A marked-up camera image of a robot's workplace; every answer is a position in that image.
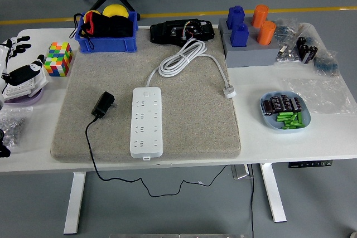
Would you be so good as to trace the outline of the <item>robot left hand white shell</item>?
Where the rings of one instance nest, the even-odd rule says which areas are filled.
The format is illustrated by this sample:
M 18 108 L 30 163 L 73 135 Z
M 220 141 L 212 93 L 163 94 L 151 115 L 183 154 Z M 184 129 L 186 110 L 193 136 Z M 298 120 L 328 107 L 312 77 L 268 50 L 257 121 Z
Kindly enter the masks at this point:
M 7 73 L 8 60 L 30 48 L 30 44 L 23 43 L 29 39 L 30 36 L 12 37 L 1 43 L 1 109 L 5 104 L 3 96 L 5 87 L 8 84 L 18 86 L 35 78 L 45 63 L 45 56 L 39 55 L 34 62 Z

